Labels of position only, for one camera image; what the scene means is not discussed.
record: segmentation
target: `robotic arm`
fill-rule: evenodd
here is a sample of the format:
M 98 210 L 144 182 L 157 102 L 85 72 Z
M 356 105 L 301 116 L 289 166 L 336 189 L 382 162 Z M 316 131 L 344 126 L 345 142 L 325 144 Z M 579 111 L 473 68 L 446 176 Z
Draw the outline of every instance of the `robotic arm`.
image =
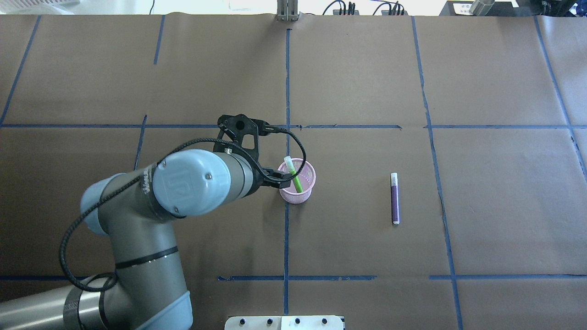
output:
M 188 329 L 193 321 L 190 292 L 172 222 L 208 213 L 260 186 L 289 187 L 291 174 L 259 165 L 259 136 L 289 134 L 305 159 L 297 137 L 262 120 L 224 115 L 218 126 L 217 139 L 192 140 L 144 169 L 90 186 L 81 209 L 94 210 L 80 218 L 94 233 L 109 236 L 116 272 L 83 281 L 73 277 L 64 245 L 77 227 L 74 223 L 60 254 L 74 285 L 0 304 L 0 329 Z M 232 142 L 222 140 L 225 134 Z M 248 134 L 254 149 L 242 147 Z M 183 150 L 199 142 L 214 142 L 214 152 Z

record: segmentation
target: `pen holder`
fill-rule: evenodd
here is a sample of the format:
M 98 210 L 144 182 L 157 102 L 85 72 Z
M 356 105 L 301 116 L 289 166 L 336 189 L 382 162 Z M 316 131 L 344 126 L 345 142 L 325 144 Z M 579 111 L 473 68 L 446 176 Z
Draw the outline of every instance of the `pen holder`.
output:
M 302 165 L 302 159 L 292 158 L 292 162 L 296 171 L 299 170 L 299 167 Z M 278 170 L 286 173 L 288 172 L 288 168 L 285 162 L 281 163 Z M 308 163 L 307 161 L 306 164 L 303 166 L 302 172 L 298 175 L 298 179 L 303 188 L 301 193 L 296 192 L 293 183 L 288 188 L 279 189 L 281 197 L 283 197 L 284 200 L 288 203 L 303 203 L 308 199 L 308 197 L 310 197 L 310 194 L 312 193 L 312 187 L 314 187 L 314 184 L 316 183 L 316 172 L 314 171 L 312 165 L 310 165 L 310 163 Z

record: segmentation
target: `ur logo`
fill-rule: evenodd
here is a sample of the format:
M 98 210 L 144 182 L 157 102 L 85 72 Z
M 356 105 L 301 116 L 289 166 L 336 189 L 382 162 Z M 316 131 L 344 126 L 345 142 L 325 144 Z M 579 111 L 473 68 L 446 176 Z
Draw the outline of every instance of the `ur logo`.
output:
M 191 184 L 190 172 L 180 171 L 167 178 L 165 188 L 170 197 L 173 196 L 174 200 L 182 201 L 195 197 Z

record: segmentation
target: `blue tape line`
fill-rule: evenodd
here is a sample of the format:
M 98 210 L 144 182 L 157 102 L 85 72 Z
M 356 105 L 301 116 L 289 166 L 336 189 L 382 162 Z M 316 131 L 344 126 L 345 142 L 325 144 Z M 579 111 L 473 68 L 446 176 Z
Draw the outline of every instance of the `blue tape line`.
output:
M 291 29 L 287 29 L 285 31 L 285 72 L 286 72 L 286 76 L 285 76 L 285 128 L 286 129 L 290 129 L 291 128 L 291 122 L 290 122 L 290 103 L 289 103 L 289 32 L 291 31 Z M 289 155 L 289 135 L 286 136 L 286 151 L 285 154 Z
M 140 124 L 3 124 L 13 129 L 139 129 Z
M 288 202 L 285 202 L 284 315 L 289 315 L 289 203 Z
M 76 278 L 84 280 L 87 276 L 76 276 Z M 68 281 L 68 278 L 62 275 L 2 275 L 0 281 Z
M 433 129 L 567 129 L 565 125 L 432 125 Z
M 217 129 L 216 124 L 148 124 L 148 129 Z
M 431 275 L 429 277 L 432 281 L 447 281 L 451 280 L 449 275 Z M 457 280 L 558 280 L 558 279 L 574 279 L 585 280 L 587 275 L 573 275 L 573 274 L 491 274 L 491 275 L 457 275 Z
M 33 32 L 31 32 L 31 37 L 29 38 L 29 43 L 26 44 L 25 53 L 22 55 L 21 65 L 18 66 L 18 70 L 16 71 L 16 76 L 14 77 L 14 81 L 12 82 L 12 87 L 10 88 L 10 93 L 8 93 L 8 98 L 6 99 L 6 104 L 4 105 L 4 111 L 2 112 L 2 117 L 0 117 L 0 125 L 4 122 L 4 118 L 6 118 L 6 114 L 8 113 L 8 108 L 10 107 L 10 101 L 12 100 L 12 95 L 14 95 L 14 90 L 16 89 L 16 84 L 18 83 L 18 79 L 21 77 L 22 68 L 25 66 L 26 57 L 29 55 L 29 50 L 31 49 L 31 45 L 33 44 L 33 38 L 35 37 L 36 31 L 39 28 L 39 22 L 41 21 L 41 16 L 37 16 L 37 20 L 35 22 L 35 27 L 33 28 Z
M 157 65 L 157 60 L 159 60 L 159 48 L 161 47 L 161 37 L 163 37 L 163 25 L 165 24 L 165 15 L 161 16 L 161 26 L 159 26 L 159 38 L 157 39 L 157 49 L 155 49 L 155 59 L 153 60 L 153 65 Z
M 418 44 L 418 33 L 416 30 L 416 20 L 413 16 L 411 17 L 411 26 L 412 26 L 412 30 L 414 32 L 414 44 L 416 46 L 416 59 L 418 61 L 418 71 L 420 72 L 420 86 L 422 88 L 422 99 L 424 100 L 424 108 L 426 109 L 426 122 L 428 124 L 428 136 L 430 138 L 430 149 L 432 151 L 432 162 L 434 163 L 434 175 L 436 176 L 436 188 L 438 190 L 438 196 L 440 198 L 440 204 L 442 206 L 442 220 L 444 223 L 444 240 L 446 243 L 446 250 L 447 250 L 447 255 L 448 255 L 448 266 L 450 267 L 450 276 L 451 276 L 451 282 L 453 285 L 454 307 L 457 312 L 458 328 L 459 328 L 459 330 L 463 330 L 463 318 L 461 316 L 461 304 L 458 299 L 457 279 L 455 277 L 455 272 L 454 272 L 453 249 L 451 248 L 451 244 L 450 244 L 450 235 L 448 233 L 448 222 L 446 220 L 446 211 L 444 209 L 444 197 L 442 194 L 442 184 L 440 183 L 440 172 L 438 170 L 436 149 L 434 148 L 432 120 L 430 119 L 430 110 L 428 108 L 428 101 L 426 100 L 426 93 L 424 92 L 424 71 L 422 69 L 422 60 L 420 57 L 420 47 Z
M 307 125 L 300 129 L 402 129 L 399 125 Z
M 290 276 L 291 281 L 373 281 L 375 275 L 349 275 L 349 276 Z
M 6 128 L 27 129 L 142 129 L 142 124 L 3 124 Z M 214 124 L 145 124 L 148 129 L 217 129 Z
M 285 123 L 291 128 L 289 102 L 289 41 L 292 29 L 285 31 Z M 289 135 L 286 137 L 285 154 L 289 155 Z M 289 315 L 289 203 L 285 202 L 284 224 L 284 315 Z
M 222 276 L 218 277 L 218 282 L 228 282 L 228 281 L 283 281 L 283 276 L 230 276 L 229 278 L 224 278 Z
M 145 124 L 147 123 L 147 115 L 143 118 L 143 124 L 141 125 L 141 134 L 139 135 L 139 146 L 137 147 L 137 157 L 134 159 L 134 169 L 139 166 L 139 158 L 141 156 L 141 148 L 143 147 L 143 137 L 145 135 Z
M 288 281 L 373 281 L 377 278 L 376 275 L 293 275 L 288 276 Z M 273 276 L 230 276 L 224 278 L 218 277 L 218 282 L 228 281 L 284 281 L 285 277 L 279 275 Z
M 558 102 L 561 104 L 562 113 L 565 117 L 566 126 L 569 129 L 569 134 L 571 134 L 571 140 L 573 142 L 573 145 L 575 146 L 575 153 L 577 154 L 577 158 L 579 159 L 579 165 L 581 166 L 581 171 L 583 171 L 583 178 L 585 179 L 585 182 L 587 182 L 587 169 L 585 168 L 585 162 L 583 161 L 583 155 L 581 155 L 581 151 L 579 150 L 579 145 L 577 144 L 575 132 L 573 131 L 573 127 L 571 126 L 571 120 L 569 119 L 569 113 L 566 110 L 565 102 L 563 102 L 563 100 L 562 100 L 561 90 L 558 87 L 558 82 L 556 81 L 554 71 L 552 70 L 550 58 L 548 57 L 548 53 L 546 52 L 546 47 L 544 46 L 544 40 L 542 39 L 542 32 L 540 31 L 540 24 L 538 23 L 537 16 L 534 16 L 534 25 L 536 26 L 536 33 L 538 34 L 538 40 L 540 41 L 540 48 L 542 49 L 542 53 L 544 54 L 544 59 L 546 60 L 546 66 L 548 67 L 548 72 L 550 73 L 552 83 L 554 84 L 554 89 L 556 91 L 556 97 L 558 98 Z

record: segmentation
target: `purple marker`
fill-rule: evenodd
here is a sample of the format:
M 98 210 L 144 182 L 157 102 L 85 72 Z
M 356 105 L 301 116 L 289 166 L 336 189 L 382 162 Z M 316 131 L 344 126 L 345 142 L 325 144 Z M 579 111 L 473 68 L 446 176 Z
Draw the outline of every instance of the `purple marker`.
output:
M 392 173 L 392 222 L 395 225 L 400 224 L 400 196 L 397 191 L 397 173 Z

